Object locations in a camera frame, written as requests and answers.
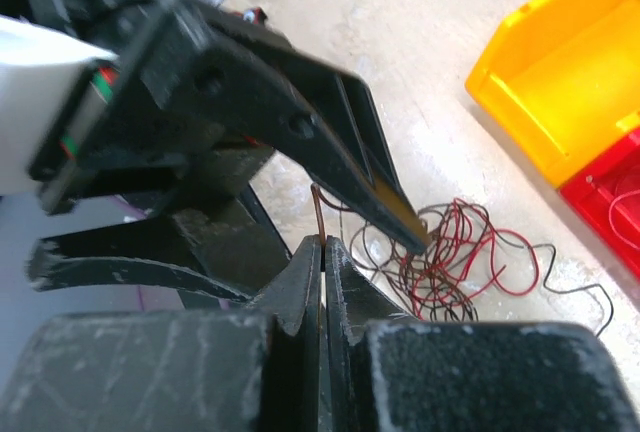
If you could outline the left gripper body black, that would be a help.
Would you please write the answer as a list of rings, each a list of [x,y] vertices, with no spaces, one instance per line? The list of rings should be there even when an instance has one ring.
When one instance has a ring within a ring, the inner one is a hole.
[[[205,98],[248,84],[207,65],[198,0],[146,0],[106,15],[91,42],[118,52],[92,59],[54,110],[27,172],[39,182],[49,215],[76,201],[157,192],[185,182],[198,161],[225,155],[212,181],[236,195],[274,153],[273,147],[213,121]]]

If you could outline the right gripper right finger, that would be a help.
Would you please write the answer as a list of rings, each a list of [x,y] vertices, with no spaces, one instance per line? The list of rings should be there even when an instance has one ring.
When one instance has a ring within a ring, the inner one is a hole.
[[[337,431],[635,431],[613,360],[566,322],[440,322],[402,312],[325,249]]]

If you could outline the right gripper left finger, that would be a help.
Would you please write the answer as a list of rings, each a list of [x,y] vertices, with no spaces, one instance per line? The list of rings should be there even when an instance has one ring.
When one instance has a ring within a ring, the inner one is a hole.
[[[245,307],[74,314],[27,343],[5,431],[314,431],[320,242]]]

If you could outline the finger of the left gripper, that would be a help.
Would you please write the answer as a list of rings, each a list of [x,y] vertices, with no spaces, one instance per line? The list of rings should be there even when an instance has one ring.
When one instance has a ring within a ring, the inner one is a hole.
[[[396,175],[367,86],[237,16],[207,19],[216,122],[274,147],[414,254],[428,235]]]
[[[33,289],[145,285],[245,303],[289,263],[286,245],[244,209],[186,209],[40,239],[27,263]]]

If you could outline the yellow plastic bin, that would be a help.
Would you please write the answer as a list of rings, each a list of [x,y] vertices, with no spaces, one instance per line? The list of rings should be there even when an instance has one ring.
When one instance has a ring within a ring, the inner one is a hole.
[[[559,188],[639,127],[639,0],[531,0],[465,87]]]

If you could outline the red plastic bin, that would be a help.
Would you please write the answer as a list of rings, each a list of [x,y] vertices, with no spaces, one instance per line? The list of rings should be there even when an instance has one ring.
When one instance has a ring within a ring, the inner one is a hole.
[[[605,150],[560,188],[572,209],[639,276],[639,131]]]

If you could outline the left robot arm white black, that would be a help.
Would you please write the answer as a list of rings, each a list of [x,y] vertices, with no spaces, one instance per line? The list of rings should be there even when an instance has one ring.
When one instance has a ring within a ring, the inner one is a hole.
[[[49,215],[120,195],[122,225],[37,241],[39,291],[148,285],[245,302],[289,261],[250,181],[274,152],[407,250],[428,235],[368,86],[264,14],[206,0],[1,0],[1,191]]]

